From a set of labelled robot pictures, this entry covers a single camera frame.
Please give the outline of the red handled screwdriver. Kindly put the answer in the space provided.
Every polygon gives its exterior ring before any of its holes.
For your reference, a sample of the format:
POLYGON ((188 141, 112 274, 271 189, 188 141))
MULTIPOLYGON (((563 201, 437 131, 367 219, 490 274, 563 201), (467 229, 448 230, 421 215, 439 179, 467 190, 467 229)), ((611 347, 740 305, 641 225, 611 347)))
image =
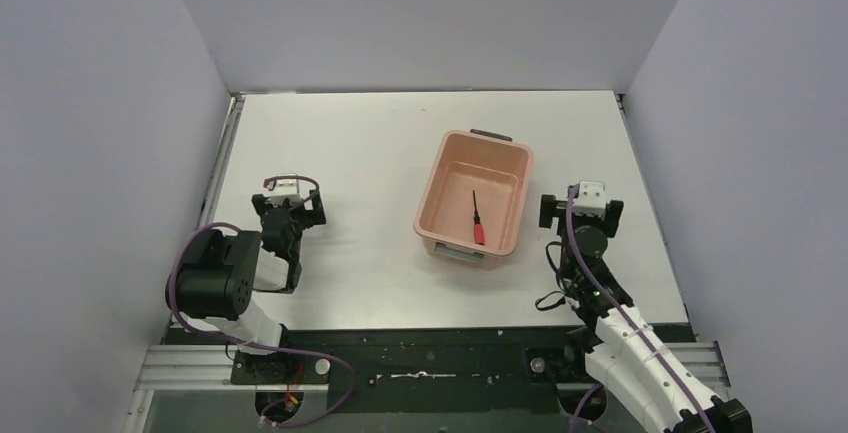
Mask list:
POLYGON ((472 204, 473 204, 473 240, 476 245, 485 245, 485 233, 481 222, 481 217, 479 215, 478 205, 477 205, 477 197, 476 191, 472 191, 472 204))

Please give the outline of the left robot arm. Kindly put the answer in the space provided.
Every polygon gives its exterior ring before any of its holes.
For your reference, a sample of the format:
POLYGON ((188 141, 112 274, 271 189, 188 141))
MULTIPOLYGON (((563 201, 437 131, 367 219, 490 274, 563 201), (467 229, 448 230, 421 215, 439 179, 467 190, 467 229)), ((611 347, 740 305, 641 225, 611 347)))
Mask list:
POLYGON ((281 353, 286 328, 271 319, 253 299, 256 292, 291 294, 302 275, 301 245, 306 230, 324 225, 320 192, 305 197, 291 190, 259 193, 251 198, 258 230, 222 232, 213 223, 195 233, 166 286, 166 304, 189 331, 186 318, 213 326, 209 332, 249 355, 281 353))

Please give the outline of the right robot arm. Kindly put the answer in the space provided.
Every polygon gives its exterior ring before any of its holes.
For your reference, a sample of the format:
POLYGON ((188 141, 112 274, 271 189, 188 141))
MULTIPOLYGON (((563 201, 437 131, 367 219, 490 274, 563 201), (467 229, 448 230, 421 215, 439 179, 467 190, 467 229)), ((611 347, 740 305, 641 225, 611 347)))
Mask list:
POLYGON ((549 258, 561 302, 583 321, 575 358, 647 432, 750 432, 751 415, 699 380, 659 338, 604 260, 624 204, 580 183, 565 199, 540 199, 539 225, 555 228, 549 258))

